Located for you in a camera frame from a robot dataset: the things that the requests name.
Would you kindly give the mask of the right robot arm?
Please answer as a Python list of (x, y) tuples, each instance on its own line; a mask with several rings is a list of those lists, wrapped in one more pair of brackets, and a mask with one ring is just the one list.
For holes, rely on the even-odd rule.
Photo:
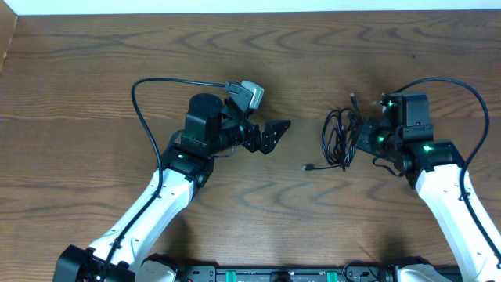
[(500, 234), (476, 195), (455, 145), (434, 139), (427, 96), (396, 92), (381, 98), (383, 115), (367, 118), (359, 150), (384, 159), (429, 207), (454, 254), (464, 281), (500, 279)]

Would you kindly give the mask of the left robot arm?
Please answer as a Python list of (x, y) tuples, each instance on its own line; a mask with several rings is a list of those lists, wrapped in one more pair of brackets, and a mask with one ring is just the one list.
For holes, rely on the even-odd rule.
[(230, 99), (209, 93), (189, 101), (180, 143), (170, 141), (157, 158), (145, 191), (125, 214), (86, 249), (70, 245), (56, 262), (55, 281), (173, 281), (178, 270), (150, 249), (169, 222), (211, 176), (216, 155), (235, 146), (271, 153), (290, 127), (268, 121), (261, 131)]

